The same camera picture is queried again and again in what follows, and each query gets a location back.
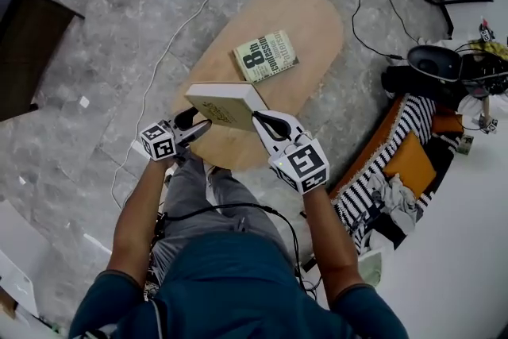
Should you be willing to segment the tan hardcover book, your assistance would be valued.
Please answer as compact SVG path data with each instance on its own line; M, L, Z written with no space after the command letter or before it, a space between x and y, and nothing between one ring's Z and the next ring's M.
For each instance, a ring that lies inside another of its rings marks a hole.
M254 132L252 114L267 105L251 83L193 83L187 101L215 125Z

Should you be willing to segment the small orange cushion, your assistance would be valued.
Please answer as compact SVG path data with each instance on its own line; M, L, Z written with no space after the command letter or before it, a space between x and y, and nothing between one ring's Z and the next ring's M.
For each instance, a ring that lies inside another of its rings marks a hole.
M463 134L463 116L441 105L433 115L432 134L441 135L445 133Z

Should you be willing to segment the wooden coffee table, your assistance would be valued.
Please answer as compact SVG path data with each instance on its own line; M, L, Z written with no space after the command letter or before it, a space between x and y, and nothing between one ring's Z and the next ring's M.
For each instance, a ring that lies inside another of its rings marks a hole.
M299 63L256 89L268 108L298 115L343 46L341 16L329 0L249 0L192 67L172 109L189 107L184 95L192 83L241 81L234 48L277 29L288 34Z

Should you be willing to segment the white flat board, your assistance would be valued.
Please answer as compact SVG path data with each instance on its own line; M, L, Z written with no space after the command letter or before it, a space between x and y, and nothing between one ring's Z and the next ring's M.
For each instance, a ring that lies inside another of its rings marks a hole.
M0 288L34 317L51 245L5 200L0 202Z

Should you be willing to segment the person's left forearm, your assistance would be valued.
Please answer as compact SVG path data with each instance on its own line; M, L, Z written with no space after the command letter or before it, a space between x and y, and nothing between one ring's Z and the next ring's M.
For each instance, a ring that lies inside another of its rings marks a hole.
M148 162L114 230L107 268L132 277L140 287L145 285L165 173L174 163L172 158Z

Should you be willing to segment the dark wooden desk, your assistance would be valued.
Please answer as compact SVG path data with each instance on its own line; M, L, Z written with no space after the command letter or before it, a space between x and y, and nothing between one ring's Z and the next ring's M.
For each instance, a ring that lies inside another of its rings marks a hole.
M74 17L60 0L0 0L0 122L38 109L33 102Z

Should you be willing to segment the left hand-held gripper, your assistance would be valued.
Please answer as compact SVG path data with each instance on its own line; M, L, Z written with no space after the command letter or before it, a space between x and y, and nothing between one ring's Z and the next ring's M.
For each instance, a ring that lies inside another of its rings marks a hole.
M153 161L182 156L186 145L196 141L211 127L209 119L194 124L195 107L180 110L173 121L161 120L143 129L139 136L144 150Z

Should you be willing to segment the person's grey trousers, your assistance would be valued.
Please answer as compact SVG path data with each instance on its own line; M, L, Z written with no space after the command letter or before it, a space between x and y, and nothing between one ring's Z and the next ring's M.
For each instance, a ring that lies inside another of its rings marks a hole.
M169 182L163 211L171 220L164 223L164 237L152 251L153 271L159 283L164 281L179 252L195 239L209 233L225 233L238 238L255 234L270 241L283 256L283 264L293 269L291 256L274 223L265 211L256 207L254 195L231 171L218 168L207 176L203 159L190 154ZM185 220L173 221L196 213Z

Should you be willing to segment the black oval back panel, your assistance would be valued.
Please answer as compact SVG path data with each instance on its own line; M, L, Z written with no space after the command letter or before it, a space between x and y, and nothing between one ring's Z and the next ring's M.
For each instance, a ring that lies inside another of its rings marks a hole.
M455 51L433 45L418 45L408 51L408 64L420 73L445 82L456 82L462 71L462 57Z

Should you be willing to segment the orange sofa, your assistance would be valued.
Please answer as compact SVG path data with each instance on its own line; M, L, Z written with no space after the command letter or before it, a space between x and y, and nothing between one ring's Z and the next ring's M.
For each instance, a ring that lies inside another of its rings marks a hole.
M357 252L368 250L374 232L398 247L415 229L463 134L459 114L423 97L395 100L330 194Z

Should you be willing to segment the grey crumpled garment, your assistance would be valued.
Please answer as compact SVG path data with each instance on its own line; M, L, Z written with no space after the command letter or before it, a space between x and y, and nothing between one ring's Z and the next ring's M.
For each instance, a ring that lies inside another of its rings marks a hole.
M368 190L371 192L372 201L383 205L382 212L388 214L405 235L415 230L417 221L422 216L422 209L413 191L401 181L399 173L389 180L381 173L371 174Z

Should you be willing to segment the large orange cushion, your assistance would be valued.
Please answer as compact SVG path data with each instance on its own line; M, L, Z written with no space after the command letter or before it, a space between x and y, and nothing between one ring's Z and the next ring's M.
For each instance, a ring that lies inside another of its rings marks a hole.
M384 167L383 173L391 178L398 175L402 184L409 188L416 199L437 176L414 131L410 131L396 153Z

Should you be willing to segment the person's teal shirt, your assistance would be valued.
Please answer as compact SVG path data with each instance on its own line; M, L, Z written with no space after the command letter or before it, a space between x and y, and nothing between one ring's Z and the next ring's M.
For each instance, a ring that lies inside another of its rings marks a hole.
M360 283L330 307L298 285L269 240L210 233L175 258L147 301L133 279L102 272L80 304L73 339L409 339L375 289Z

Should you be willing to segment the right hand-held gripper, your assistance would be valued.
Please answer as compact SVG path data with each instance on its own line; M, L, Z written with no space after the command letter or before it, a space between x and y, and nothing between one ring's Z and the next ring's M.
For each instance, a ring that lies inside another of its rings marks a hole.
M269 152L270 169L289 187L304 195L328 181L329 161L318 139L303 131L296 117L257 110L252 123Z

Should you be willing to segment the green white paperback book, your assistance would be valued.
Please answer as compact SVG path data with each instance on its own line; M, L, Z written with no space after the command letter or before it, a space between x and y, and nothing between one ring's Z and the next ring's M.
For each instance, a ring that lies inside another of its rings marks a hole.
M233 50L245 80L258 83L299 64L297 54L284 30L248 41Z

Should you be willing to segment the person's right forearm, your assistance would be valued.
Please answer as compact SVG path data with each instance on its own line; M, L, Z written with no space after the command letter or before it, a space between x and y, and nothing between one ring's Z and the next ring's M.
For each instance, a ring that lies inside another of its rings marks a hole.
M356 247L335 212L323 186L303 196L314 256L328 303L346 289L361 284Z

